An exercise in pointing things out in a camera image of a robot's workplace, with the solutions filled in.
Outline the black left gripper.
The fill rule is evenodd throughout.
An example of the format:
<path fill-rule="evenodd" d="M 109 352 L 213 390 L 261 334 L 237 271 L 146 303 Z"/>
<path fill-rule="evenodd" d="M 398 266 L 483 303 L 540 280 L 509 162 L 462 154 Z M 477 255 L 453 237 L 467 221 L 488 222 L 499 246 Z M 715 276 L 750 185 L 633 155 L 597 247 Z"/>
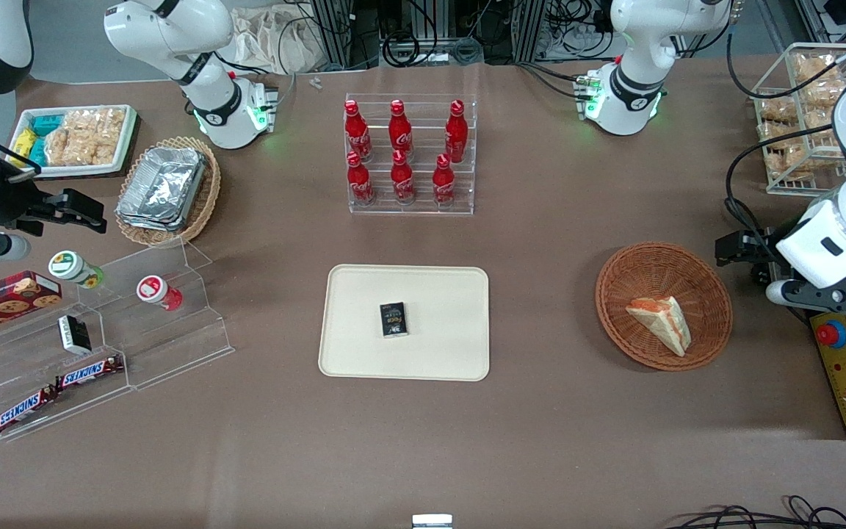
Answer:
<path fill-rule="evenodd" d="M 788 278 L 788 265 L 776 250 L 775 232 L 771 228 L 738 230 L 716 240 L 716 267 L 748 262 L 750 278 L 755 284 L 771 284 Z"/>

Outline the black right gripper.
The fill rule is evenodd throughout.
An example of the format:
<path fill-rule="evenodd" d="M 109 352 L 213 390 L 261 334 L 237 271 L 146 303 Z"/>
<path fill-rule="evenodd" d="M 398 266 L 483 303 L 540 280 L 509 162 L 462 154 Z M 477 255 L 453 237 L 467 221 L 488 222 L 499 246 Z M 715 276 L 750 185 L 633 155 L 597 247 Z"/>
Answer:
<path fill-rule="evenodd" d="M 107 221 L 103 219 L 104 205 L 100 201 L 78 190 L 44 193 L 37 188 L 35 176 L 34 172 L 0 172 L 0 228 L 39 237 L 44 222 L 51 222 L 106 234 Z"/>

